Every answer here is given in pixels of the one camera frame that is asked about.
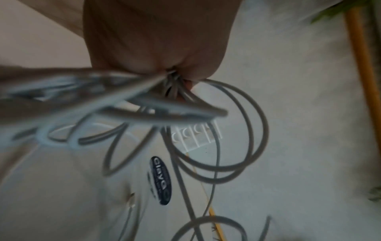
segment human hand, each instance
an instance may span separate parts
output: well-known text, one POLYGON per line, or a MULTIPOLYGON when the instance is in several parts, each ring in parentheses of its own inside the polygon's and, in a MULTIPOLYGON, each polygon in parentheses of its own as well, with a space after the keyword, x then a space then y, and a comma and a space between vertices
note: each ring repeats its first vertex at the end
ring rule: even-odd
POLYGON ((241 0, 85 0, 83 32, 94 68, 133 73, 175 69, 211 76, 241 0))

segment sticker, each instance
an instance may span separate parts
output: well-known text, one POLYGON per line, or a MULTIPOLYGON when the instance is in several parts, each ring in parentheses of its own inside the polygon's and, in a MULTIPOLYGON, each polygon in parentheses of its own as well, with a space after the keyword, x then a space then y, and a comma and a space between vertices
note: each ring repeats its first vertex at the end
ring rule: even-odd
POLYGON ((148 173, 147 178, 151 185, 151 192, 161 205, 167 205, 172 196, 172 184, 168 169, 157 156, 151 158, 150 167, 151 173, 148 173))

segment floor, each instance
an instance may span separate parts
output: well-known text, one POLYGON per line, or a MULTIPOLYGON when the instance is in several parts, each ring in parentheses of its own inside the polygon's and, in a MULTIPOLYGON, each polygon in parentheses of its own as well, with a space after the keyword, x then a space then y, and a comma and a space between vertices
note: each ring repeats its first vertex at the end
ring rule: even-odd
MULTIPOLYGON (((217 187, 214 209, 242 223, 249 240, 258 239, 267 215, 266 241, 379 240, 381 205, 367 194, 381 183, 380 156, 343 18, 311 25, 291 16, 266 1, 243 2, 212 77, 254 97, 270 125, 264 155, 217 187)), ((222 163, 242 160, 247 130, 238 110, 217 91, 200 85, 196 92, 230 111, 218 120, 222 163)), ((261 124, 254 111, 250 117, 259 143, 261 124)), ((190 156, 212 164, 214 152, 208 145, 190 156)))

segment gray floor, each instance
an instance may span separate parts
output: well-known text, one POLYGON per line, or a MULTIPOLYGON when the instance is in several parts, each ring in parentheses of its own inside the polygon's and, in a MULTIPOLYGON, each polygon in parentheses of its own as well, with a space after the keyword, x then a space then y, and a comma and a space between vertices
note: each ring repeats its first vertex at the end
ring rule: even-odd
MULTIPOLYGON (((380 156, 342 17, 310 25, 245 1, 213 79, 251 94, 270 124, 264 155, 217 187, 217 214, 242 223, 249 240, 258 239, 267 215, 267 241, 380 239, 381 204, 367 200, 381 184, 380 156)), ((247 148, 242 117, 217 91, 200 85, 196 92, 230 110, 219 120, 222 163, 240 161, 247 148)), ((261 125, 254 111, 250 116, 258 143, 261 125)), ((213 163, 214 152, 208 145, 190 156, 213 163)), ((238 240, 223 229, 227 240, 238 240)))

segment label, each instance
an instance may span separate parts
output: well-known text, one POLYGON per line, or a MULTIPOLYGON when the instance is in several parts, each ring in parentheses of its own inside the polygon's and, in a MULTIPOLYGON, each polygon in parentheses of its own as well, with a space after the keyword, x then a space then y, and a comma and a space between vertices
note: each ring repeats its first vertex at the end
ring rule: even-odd
POLYGON ((148 181, 153 186, 151 192, 161 205, 167 205, 172 196, 172 184, 168 169, 160 157, 157 156, 151 158, 150 167, 152 178, 148 173, 148 181))

